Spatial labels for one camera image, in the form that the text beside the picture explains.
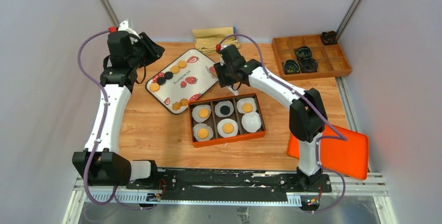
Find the white paper cup back middle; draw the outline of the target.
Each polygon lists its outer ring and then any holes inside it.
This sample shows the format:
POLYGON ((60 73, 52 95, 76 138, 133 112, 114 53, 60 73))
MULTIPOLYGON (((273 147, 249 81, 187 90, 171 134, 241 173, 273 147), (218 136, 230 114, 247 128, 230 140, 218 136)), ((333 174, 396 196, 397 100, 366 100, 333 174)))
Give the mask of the white paper cup back middle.
POLYGON ((220 118, 230 117, 230 116, 232 115, 232 113, 234 112, 234 106, 233 106, 233 103, 232 103, 231 101, 221 101, 221 102, 218 102, 218 103, 215 105, 215 108, 214 108, 214 109, 215 109, 215 115, 216 115, 217 117, 220 117, 220 118), (223 115, 220 113, 219 109, 220 109, 220 107, 223 106, 223 105, 227 105, 227 106, 230 107, 230 115, 229 115, 229 116, 223 116, 223 115))

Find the white paper cup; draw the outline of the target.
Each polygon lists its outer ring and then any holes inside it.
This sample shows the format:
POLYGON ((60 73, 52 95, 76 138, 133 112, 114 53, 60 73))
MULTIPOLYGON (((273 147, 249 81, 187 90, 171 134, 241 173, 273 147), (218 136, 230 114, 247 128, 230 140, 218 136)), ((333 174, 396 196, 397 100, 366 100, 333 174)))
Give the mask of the white paper cup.
POLYGON ((209 105, 198 105, 196 107, 193 108, 192 110, 192 118, 195 122, 197 123, 203 123, 205 120, 207 120, 209 118, 209 116, 207 118, 201 118, 198 115, 198 112, 201 108, 207 108, 210 111, 210 115, 211 115, 211 107, 209 105))
POLYGON ((254 111, 253 112, 256 112, 256 110, 257 110, 257 107, 256 107, 256 103, 255 103, 255 100, 254 100, 254 98, 251 98, 251 97, 245 97, 245 98, 242 98, 242 99, 240 99, 240 100, 238 100, 237 101, 237 110, 238 110, 238 112, 239 113, 241 113, 241 114, 245 114, 245 112, 242 110, 242 105, 244 104, 244 103, 251 103, 252 105, 253 105, 253 108, 254 108, 254 111))
POLYGON ((256 133, 262 126, 261 117, 257 112, 250 112, 243 115, 241 124, 246 132, 256 133))
POLYGON ((239 127, 238 127, 238 124, 236 121, 234 121, 232 119, 223 119, 217 124, 217 131, 218 131, 218 135, 221 136, 222 138, 230 138, 230 137, 236 136, 238 134, 239 127), (225 134, 223 132, 223 125, 228 122, 232 123, 234 125, 235 130, 233 131, 233 133, 225 134))
POLYGON ((232 103, 231 101, 221 101, 221 102, 218 102, 218 103, 215 105, 215 108, 214 108, 214 109, 215 109, 215 115, 216 115, 217 117, 220 117, 220 118, 230 117, 230 116, 232 115, 232 113, 234 112, 234 106, 233 106, 233 103, 232 103), (227 105, 227 106, 230 107, 230 115, 229 115, 229 116, 223 116, 223 115, 220 113, 219 109, 220 109, 220 107, 223 106, 223 105, 227 105))
POLYGON ((214 131, 210 126, 198 123, 193 127, 193 136, 198 142, 209 141, 214 137, 214 131))

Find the wooden compartment organizer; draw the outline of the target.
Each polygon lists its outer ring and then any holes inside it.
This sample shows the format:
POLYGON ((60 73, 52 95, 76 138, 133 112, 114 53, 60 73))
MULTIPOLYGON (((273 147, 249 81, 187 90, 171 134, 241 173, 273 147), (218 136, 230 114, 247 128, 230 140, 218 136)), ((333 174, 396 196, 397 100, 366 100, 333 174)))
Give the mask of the wooden compartment organizer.
POLYGON ((285 36, 272 39, 272 48, 277 63, 279 76, 287 81, 344 77, 352 72, 352 67, 338 43, 336 45, 324 46, 320 35, 297 35, 285 36), (294 50, 301 46, 307 46, 312 51, 312 58, 318 63, 317 72, 284 74, 283 63, 286 60, 297 60, 294 50))

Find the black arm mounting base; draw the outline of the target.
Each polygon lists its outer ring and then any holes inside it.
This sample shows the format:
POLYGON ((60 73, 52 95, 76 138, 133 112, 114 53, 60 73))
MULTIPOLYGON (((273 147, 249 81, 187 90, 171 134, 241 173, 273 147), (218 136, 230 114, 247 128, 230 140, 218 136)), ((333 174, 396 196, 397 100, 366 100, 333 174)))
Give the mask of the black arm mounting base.
POLYGON ((158 170, 154 178, 129 182, 126 188, 157 190, 165 193, 165 200, 215 203, 282 203, 289 201, 290 193, 332 192, 327 174, 307 186, 295 172, 172 168, 158 170))

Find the dark rolled item in corner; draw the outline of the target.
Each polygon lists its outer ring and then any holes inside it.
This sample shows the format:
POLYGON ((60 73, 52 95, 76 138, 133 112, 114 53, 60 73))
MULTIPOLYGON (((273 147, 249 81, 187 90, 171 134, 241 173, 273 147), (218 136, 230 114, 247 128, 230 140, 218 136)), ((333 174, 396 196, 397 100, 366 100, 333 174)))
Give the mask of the dark rolled item in corner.
POLYGON ((324 46, 338 44, 338 34, 336 31, 322 32, 320 34, 320 39, 324 46))

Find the metal tongs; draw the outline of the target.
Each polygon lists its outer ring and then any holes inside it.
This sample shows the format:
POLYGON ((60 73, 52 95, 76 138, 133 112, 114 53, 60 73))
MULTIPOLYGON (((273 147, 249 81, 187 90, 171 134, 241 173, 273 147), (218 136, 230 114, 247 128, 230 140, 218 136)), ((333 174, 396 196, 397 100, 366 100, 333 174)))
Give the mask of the metal tongs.
POLYGON ((240 88, 240 86, 234 87, 232 84, 228 85, 226 83, 227 77, 223 73, 218 74, 214 66, 206 66, 206 70, 209 75, 218 82, 221 88, 228 89, 235 96, 239 95, 238 89, 240 88))

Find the round yellow cookie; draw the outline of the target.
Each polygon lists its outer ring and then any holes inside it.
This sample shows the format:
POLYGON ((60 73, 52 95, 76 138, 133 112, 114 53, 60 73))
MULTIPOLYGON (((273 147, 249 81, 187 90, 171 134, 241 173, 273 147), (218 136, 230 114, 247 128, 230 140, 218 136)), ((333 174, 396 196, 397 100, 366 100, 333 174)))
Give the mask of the round yellow cookie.
POLYGON ((251 103, 244 103, 241 108, 245 113, 250 113, 254 111, 253 105, 251 103))
POLYGON ((152 83, 149 87, 151 92, 157 92, 160 88, 161 86, 158 83, 152 83))
POLYGON ((180 67, 177 65, 174 65, 170 68, 170 72, 173 74, 177 74, 180 71, 180 67))
POLYGON ((223 125, 223 132, 225 133, 225 134, 230 134, 230 133, 233 133, 233 131, 235 130, 235 127, 234 127, 234 125, 232 124, 232 123, 225 123, 224 125, 223 125))
POLYGON ((206 128, 201 128, 197 131, 197 136, 200 139, 206 139, 209 136, 209 130, 206 128))
POLYGON ((210 115, 210 111, 207 108, 201 108, 198 112, 199 117, 207 118, 210 115))
POLYGON ((186 62, 185 60, 180 60, 180 61, 177 63, 177 66, 178 66, 180 69, 183 69, 183 68, 185 68, 185 67, 187 66, 187 62, 186 62))

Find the white strawberry tray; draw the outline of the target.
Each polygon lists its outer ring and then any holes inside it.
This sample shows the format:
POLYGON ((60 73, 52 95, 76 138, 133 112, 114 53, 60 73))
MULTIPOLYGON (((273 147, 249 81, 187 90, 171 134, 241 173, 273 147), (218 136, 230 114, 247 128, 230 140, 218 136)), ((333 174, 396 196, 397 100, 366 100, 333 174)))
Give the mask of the white strawberry tray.
POLYGON ((150 78, 145 84, 145 89, 165 107, 169 113, 180 115, 188 109, 188 106, 182 106, 179 111, 174 111, 172 109, 173 103, 180 102, 183 98, 188 99, 189 102, 195 102, 218 83, 206 70, 206 66, 214 66, 214 64, 215 61, 201 51, 189 49, 150 78), (187 66, 180 69, 177 74, 174 74, 171 80, 167 80, 159 91, 151 92, 149 89, 150 85, 157 83, 156 80, 159 77, 163 77, 164 73, 170 71, 170 68, 177 65, 180 60, 185 60, 187 66))

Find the white paper cup front right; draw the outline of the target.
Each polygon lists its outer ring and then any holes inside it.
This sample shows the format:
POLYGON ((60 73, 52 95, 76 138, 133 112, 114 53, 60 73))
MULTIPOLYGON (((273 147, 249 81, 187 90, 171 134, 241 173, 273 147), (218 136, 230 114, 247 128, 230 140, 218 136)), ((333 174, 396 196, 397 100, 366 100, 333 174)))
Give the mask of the white paper cup front right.
POLYGON ((257 112, 250 112, 243 115, 241 124, 246 132, 256 133, 262 126, 261 117, 257 112))

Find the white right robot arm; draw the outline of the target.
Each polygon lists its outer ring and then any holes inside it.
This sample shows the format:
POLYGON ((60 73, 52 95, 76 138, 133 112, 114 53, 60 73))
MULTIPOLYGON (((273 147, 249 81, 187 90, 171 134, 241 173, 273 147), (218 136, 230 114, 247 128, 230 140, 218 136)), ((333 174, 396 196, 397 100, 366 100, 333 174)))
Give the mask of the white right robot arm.
POLYGON ((261 62, 247 61, 234 45, 216 45, 221 61, 214 65, 221 87, 236 83, 258 89, 278 101, 289 111, 289 130, 298 140, 298 186, 312 191, 323 169, 318 164, 315 142, 325 130, 327 116, 319 91, 298 88, 274 75, 261 62))

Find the white paper cup front left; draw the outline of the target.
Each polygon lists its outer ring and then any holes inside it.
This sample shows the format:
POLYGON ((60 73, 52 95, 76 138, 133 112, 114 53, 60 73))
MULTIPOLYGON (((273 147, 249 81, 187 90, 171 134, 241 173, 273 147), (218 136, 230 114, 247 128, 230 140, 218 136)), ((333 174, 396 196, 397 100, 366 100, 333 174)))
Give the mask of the white paper cup front left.
POLYGON ((210 126, 198 123, 193 127, 193 136, 198 142, 209 141, 214 137, 214 131, 210 126))

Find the orange compartment cookie box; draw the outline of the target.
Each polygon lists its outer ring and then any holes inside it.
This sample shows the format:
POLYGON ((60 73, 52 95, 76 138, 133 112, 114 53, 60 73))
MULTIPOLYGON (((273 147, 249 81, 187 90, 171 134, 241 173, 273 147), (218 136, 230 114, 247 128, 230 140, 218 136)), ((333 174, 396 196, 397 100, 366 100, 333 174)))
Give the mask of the orange compartment cookie box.
POLYGON ((255 93, 191 102, 189 109, 195 148, 257 139, 266 134, 255 93))

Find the black sandwich cookie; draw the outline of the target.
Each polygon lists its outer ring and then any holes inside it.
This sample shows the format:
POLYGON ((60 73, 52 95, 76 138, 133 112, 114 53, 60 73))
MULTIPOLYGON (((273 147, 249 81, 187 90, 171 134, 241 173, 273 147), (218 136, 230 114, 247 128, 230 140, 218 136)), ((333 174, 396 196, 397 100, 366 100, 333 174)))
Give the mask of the black sandwich cookie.
POLYGON ((156 82, 157 82, 158 85, 162 86, 162 85, 164 85, 167 82, 167 79, 165 77, 159 77, 156 80, 156 82))
POLYGON ((221 113, 223 116, 229 116, 229 115, 230 115, 230 107, 227 106, 227 105, 223 105, 223 106, 221 106, 220 109, 219 109, 219 111, 220 111, 220 113, 221 113))
POLYGON ((171 71, 167 71, 164 73, 164 78, 166 80, 171 80, 173 78, 174 74, 171 71))

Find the white paper cup back right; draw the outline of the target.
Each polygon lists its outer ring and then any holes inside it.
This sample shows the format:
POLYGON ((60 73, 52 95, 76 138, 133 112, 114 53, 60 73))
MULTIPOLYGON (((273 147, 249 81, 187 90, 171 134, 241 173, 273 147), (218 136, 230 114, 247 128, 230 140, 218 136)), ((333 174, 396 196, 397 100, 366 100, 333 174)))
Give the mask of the white paper cup back right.
POLYGON ((254 100, 254 98, 251 98, 251 97, 245 97, 245 98, 242 98, 242 99, 240 99, 240 100, 238 100, 237 101, 237 110, 238 110, 238 112, 239 113, 241 113, 241 114, 245 114, 245 112, 242 110, 242 105, 244 104, 244 103, 251 103, 252 105, 253 105, 253 108, 254 108, 254 111, 253 112, 256 112, 256 110, 257 110, 257 107, 256 107, 256 103, 255 103, 255 100, 254 100))

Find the orange box lid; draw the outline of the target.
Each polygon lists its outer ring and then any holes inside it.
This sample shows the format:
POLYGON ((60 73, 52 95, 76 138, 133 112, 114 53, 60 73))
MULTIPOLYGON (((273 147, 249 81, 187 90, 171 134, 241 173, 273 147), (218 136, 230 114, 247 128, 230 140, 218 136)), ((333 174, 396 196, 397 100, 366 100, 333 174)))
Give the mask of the orange box lid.
POLYGON ((307 177, 317 177, 322 168, 359 180, 367 178, 369 163, 369 138, 345 128, 324 125, 324 131, 311 143, 299 141, 293 134, 304 137, 304 129, 289 125, 291 132, 287 155, 299 160, 297 171, 307 177))

